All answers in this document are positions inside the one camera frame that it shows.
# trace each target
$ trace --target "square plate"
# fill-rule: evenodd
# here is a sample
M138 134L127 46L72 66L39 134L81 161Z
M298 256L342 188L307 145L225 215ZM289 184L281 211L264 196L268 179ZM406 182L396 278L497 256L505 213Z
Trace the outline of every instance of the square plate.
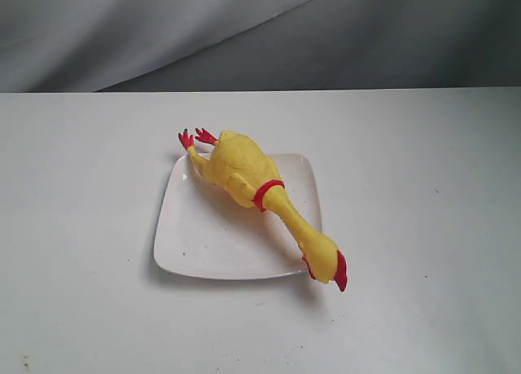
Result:
M309 161L298 154L272 157L295 207L322 231ZM267 279L307 271L302 252L277 215L241 207L225 191L205 182L188 156L175 163L170 175L154 258L167 271L206 279Z

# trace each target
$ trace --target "red collar band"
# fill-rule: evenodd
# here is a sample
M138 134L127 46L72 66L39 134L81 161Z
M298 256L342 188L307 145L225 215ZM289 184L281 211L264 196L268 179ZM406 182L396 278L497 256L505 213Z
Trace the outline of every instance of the red collar band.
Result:
M269 180L267 183L264 183L256 192L255 196L253 196L253 204L257 206L257 208L263 213L266 211L264 205L262 205L262 199L264 195L271 187L275 187L276 185L280 185L284 188L284 181L281 180Z

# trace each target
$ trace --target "chicken body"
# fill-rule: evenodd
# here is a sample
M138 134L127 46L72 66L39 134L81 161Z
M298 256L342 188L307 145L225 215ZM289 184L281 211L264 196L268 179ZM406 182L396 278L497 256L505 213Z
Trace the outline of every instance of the chicken body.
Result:
M323 283L334 280L343 291L348 281L343 254L331 238L309 225L295 209L274 160L246 135L227 130L215 139L206 130L197 132L198 140L215 146L209 160L195 151L193 137L186 130L179 134L179 139L203 178L223 188L247 208L256 205L254 198L266 183L279 183L269 186L260 198L260 205L276 213L286 224L304 254L309 274Z

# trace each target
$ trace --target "table surface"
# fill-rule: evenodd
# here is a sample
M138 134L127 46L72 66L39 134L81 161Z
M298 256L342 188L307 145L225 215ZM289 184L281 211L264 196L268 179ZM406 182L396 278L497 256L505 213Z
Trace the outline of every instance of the table surface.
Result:
M201 126L309 158L345 293L156 266ZM0 372L521 372L520 134L521 88L0 95Z

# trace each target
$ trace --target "yellow rubber chicken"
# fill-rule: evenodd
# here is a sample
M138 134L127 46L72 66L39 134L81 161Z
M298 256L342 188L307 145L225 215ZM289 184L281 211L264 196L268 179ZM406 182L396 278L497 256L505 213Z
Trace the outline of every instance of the yellow rubber chicken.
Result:
M348 283L344 255L331 238L315 230L295 209L274 160L246 135L227 130L216 139L205 129L195 131L197 140L215 146L209 160L195 151L194 136L188 130L179 134L179 140L203 178L223 188L243 207L276 213L304 254L310 276L323 283L334 280L344 291Z

